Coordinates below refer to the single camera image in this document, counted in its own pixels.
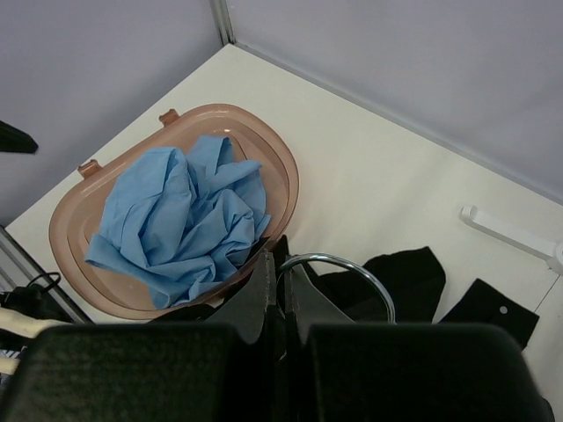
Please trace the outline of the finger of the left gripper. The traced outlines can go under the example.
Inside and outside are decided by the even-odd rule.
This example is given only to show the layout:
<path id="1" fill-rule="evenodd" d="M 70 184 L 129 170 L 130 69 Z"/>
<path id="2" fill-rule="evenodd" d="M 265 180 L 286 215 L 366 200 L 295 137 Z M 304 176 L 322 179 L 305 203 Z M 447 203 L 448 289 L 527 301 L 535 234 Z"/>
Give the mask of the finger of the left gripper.
<path id="1" fill-rule="evenodd" d="M 0 121 L 0 150 L 3 153 L 35 154 L 38 148 L 29 134 Z"/>

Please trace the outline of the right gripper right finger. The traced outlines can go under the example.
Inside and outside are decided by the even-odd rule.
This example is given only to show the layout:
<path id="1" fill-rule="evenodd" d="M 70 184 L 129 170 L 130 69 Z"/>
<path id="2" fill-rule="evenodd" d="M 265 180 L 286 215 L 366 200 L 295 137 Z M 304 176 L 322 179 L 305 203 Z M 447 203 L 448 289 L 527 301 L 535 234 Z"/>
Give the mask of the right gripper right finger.
<path id="1" fill-rule="evenodd" d="M 401 324 L 391 295 L 363 277 L 386 309 L 357 323 L 311 283 L 300 261 L 281 265 L 287 399 L 292 421 L 550 421 L 519 345 L 487 324 Z"/>

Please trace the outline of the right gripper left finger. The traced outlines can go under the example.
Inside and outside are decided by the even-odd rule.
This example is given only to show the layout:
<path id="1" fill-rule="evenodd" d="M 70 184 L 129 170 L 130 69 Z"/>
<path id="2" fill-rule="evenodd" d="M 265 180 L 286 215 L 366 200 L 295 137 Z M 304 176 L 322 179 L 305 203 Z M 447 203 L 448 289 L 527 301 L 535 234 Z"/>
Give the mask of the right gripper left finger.
<path id="1" fill-rule="evenodd" d="M 274 258 L 199 322 L 75 324 L 43 331 L 1 401 L 4 421 L 268 421 L 267 314 Z"/>

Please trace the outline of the black shirt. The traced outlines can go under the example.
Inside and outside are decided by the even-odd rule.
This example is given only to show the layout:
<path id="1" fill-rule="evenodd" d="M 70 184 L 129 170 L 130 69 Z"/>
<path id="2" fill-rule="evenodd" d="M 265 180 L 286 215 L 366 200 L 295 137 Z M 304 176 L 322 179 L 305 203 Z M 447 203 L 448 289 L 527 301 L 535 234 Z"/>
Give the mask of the black shirt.
<path id="1" fill-rule="evenodd" d="M 446 274 L 427 246 L 370 258 L 363 267 L 391 294 L 399 323 L 431 323 L 446 286 Z M 312 284 L 356 322 L 383 321 L 385 309 L 375 290 L 350 271 L 319 275 L 303 265 Z M 444 323 L 491 324 L 510 334 L 524 349 L 539 315 L 512 301 L 481 279 L 476 279 L 460 301 L 442 318 Z"/>

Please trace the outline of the light blue shirt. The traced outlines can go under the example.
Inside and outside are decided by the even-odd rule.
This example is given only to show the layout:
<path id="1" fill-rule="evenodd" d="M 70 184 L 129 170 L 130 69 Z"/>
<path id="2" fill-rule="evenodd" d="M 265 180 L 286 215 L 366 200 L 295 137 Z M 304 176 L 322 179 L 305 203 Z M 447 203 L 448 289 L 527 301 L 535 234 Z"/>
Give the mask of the light blue shirt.
<path id="1" fill-rule="evenodd" d="M 141 281 L 157 309 L 196 299 L 237 272 L 270 223 L 260 168 L 236 160 L 227 137 L 149 149 L 116 179 L 86 262 Z"/>

